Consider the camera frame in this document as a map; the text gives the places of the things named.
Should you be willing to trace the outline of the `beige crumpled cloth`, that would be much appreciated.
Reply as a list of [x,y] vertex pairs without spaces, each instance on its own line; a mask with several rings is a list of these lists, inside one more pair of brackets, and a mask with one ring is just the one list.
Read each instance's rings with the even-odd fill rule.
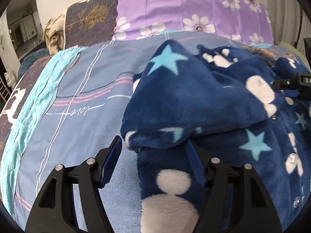
[[45,27],[42,39],[45,41],[50,55],[64,49],[64,22],[65,15],[60,14],[56,18],[51,18]]

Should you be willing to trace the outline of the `grey pleated curtain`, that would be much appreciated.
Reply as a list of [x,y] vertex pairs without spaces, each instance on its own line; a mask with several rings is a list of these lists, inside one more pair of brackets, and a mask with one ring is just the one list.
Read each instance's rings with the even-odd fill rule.
[[268,0],[275,43],[286,42],[305,54],[304,39],[310,38],[310,21],[297,0]]

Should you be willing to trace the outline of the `blue fuzzy blanket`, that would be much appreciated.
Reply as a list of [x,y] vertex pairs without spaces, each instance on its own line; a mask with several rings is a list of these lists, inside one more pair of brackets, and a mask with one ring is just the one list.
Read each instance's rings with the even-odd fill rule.
[[22,61],[21,66],[18,70],[17,80],[19,81],[21,77],[27,72],[27,70],[40,58],[47,56],[49,54],[49,51],[47,48],[42,48],[39,50],[36,50],[35,52],[32,52],[28,54]]

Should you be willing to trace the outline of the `navy fleece star garment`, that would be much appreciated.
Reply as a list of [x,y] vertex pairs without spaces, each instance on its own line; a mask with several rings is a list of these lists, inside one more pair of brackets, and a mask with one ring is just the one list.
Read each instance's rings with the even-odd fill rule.
[[206,181],[195,147],[232,167],[252,165],[286,231],[310,196],[310,101],[273,82],[309,74],[281,53],[174,40],[140,51],[121,136],[138,156],[141,232],[192,232]]

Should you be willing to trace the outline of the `white cabinet with mirror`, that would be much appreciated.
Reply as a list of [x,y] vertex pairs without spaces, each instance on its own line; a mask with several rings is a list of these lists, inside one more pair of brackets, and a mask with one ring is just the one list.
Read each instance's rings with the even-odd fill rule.
[[8,26],[10,37],[15,49],[35,37],[38,33],[32,15],[27,15],[24,18],[16,21]]

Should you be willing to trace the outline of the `purple floral pillow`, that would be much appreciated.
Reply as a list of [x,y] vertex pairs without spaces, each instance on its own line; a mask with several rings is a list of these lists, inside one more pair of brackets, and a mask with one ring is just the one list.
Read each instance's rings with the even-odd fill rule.
[[116,10],[117,41],[192,31],[248,45],[273,43],[268,10],[257,0],[118,0]]

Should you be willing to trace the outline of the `dark tree print pillow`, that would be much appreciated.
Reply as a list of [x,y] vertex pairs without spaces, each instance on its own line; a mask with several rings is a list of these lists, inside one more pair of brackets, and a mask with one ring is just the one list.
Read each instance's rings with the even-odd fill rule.
[[64,48],[92,46],[114,35],[118,0],[81,0],[65,14]]

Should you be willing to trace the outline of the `teal fleece blanket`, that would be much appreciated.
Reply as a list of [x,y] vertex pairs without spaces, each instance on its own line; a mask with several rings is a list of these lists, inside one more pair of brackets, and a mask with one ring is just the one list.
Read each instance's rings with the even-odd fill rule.
[[86,48],[80,46],[62,50],[48,61],[12,125],[1,158],[2,201],[11,216],[14,215],[13,201],[22,154],[39,120],[56,98],[56,89],[65,71]]

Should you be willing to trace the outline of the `blue plaid love bedsheet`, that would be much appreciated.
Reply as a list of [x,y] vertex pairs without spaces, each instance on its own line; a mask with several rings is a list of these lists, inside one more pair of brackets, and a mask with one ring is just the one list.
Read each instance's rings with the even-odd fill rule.
[[[139,52],[154,50],[171,39],[193,53],[199,44],[208,48],[249,46],[210,34],[177,32],[134,41],[107,41],[84,49],[65,71],[56,98],[39,120],[22,154],[12,216],[22,229],[25,230],[39,191],[55,166],[77,166],[94,158],[101,149],[109,147],[115,136],[120,136],[120,157],[110,182],[99,189],[99,194],[113,232],[141,232],[138,156],[127,148],[121,126],[135,90],[133,77],[139,72],[135,63]],[[277,53],[294,58],[278,48],[256,49],[267,61]],[[74,204],[78,226],[87,232],[78,187],[74,188]],[[307,232],[309,222],[310,196],[292,228],[281,232]]]

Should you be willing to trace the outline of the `dark deer print bedcover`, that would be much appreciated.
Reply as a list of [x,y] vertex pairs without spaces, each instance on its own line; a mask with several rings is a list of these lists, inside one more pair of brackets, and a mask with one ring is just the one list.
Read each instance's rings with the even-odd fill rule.
[[52,57],[53,55],[48,55],[37,60],[18,81],[10,98],[8,99],[8,102],[5,104],[4,109],[1,112],[0,123],[1,157],[12,126],[16,122],[25,100],[27,99],[39,75]]

